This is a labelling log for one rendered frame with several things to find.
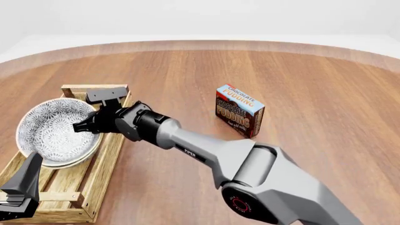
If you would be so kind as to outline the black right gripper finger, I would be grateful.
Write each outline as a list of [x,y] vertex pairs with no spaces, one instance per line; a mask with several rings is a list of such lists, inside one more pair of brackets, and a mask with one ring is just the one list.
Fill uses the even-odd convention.
[[88,132],[96,134],[96,123],[94,122],[94,117],[88,117],[84,121],[72,124],[75,133]]

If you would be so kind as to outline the white grey patterned bowl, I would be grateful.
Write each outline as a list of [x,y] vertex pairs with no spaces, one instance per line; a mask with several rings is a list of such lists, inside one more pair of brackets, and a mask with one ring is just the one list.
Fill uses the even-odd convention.
[[77,159],[77,160],[74,161],[74,162],[70,162],[70,163],[68,163],[68,164],[61,165],[61,166],[48,166],[48,165],[45,164],[45,160],[43,160],[41,166],[44,166],[45,168],[57,170],[57,169],[71,168],[71,167],[73,167],[73,166],[77,166],[78,164],[85,163],[87,160],[91,159],[91,158],[95,155],[95,153],[96,153],[96,151],[98,151],[98,149],[99,149],[99,147],[100,147],[102,141],[103,141],[103,135],[101,134],[101,135],[99,136],[99,139],[98,139],[97,142],[95,143],[94,147],[92,147],[92,149],[91,149],[86,155],[84,155],[84,156],[83,156],[82,158],[80,158],[80,159]]
[[61,97],[34,106],[19,122],[16,145],[28,157],[39,153],[48,166],[72,163],[86,155],[100,134],[74,132],[73,123],[85,120],[95,112],[94,106],[79,100]]

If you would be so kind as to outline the chocolate pudding box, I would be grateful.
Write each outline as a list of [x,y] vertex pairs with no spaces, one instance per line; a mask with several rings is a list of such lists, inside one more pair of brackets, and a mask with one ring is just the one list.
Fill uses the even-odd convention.
[[264,110],[263,103],[230,84],[216,89],[216,116],[246,138],[258,135]]

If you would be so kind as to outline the wooden slat tray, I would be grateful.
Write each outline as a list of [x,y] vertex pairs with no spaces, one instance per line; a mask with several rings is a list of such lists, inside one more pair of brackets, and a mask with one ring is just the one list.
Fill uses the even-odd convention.
[[[63,95],[59,98],[79,99],[96,110],[101,106],[128,108],[132,104],[131,92],[125,84],[64,85],[61,89]],[[124,142],[122,134],[102,135],[99,149],[86,162],[57,170],[41,166],[39,206],[33,217],[0,220],[0,223],[94,223]],[[18,150],[0,172],[0,187],[28,157]]]

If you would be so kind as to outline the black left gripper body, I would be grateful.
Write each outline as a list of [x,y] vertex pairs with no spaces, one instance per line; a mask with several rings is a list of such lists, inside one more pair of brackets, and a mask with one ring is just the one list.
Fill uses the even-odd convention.
[[33,195],[0,192],[0,220],[31,218],[38,206],[38,192]]

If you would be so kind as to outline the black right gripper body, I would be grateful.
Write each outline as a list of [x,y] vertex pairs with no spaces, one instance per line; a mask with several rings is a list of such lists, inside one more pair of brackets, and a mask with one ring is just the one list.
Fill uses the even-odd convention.
[[118,111],[121,107],[116,106],[101,106],[94,114],[93,119],[93,134],[100,133],[115,133],[119,134],[119,130],[115,125],[115,119],[118,117]]

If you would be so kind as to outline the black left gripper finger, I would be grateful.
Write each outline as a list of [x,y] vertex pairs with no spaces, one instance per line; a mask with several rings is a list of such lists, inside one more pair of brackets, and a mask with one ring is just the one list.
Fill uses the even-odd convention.
[[23,162],[19,170],[9,181],[0,187],[0,190],[10,195],[23,195],[39,202],[39,173],[43,157],[33,152]]

